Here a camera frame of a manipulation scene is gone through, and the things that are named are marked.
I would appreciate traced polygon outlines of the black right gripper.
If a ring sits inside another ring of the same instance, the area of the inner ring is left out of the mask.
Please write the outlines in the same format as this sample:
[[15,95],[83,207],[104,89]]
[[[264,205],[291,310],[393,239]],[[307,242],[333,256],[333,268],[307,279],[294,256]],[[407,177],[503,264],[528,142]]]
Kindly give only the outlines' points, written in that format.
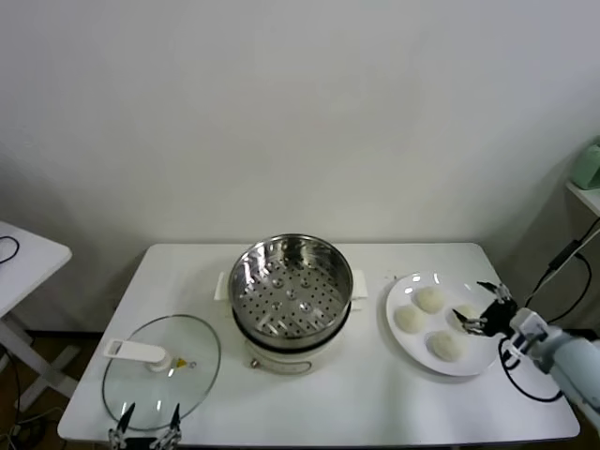
[[499,285],[489,281],[477,281],[477,284],[495,296],[495,301],[482,313],[482,318],[469,318],[453,308],[457,321],[457,329],[474,336],[493,338],[497,335],[511,338],[515,331],[510,321],[518,312],[518,304],[512,300],[511,293],[502,283]]

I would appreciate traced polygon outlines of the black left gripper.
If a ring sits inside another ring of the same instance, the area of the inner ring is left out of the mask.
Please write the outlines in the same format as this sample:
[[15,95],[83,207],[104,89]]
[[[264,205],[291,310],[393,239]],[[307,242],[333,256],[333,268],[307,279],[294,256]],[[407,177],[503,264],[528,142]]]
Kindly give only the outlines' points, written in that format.
[[151,450],[175,449],[177,447],[182,438],[180,404],[177,404],[174,409],[168,430],[154,441],[152,437],[126,437],[134,410],[135,404],[132,403],[118,420],[116,428],[109,430],[108,436],[111,449]]

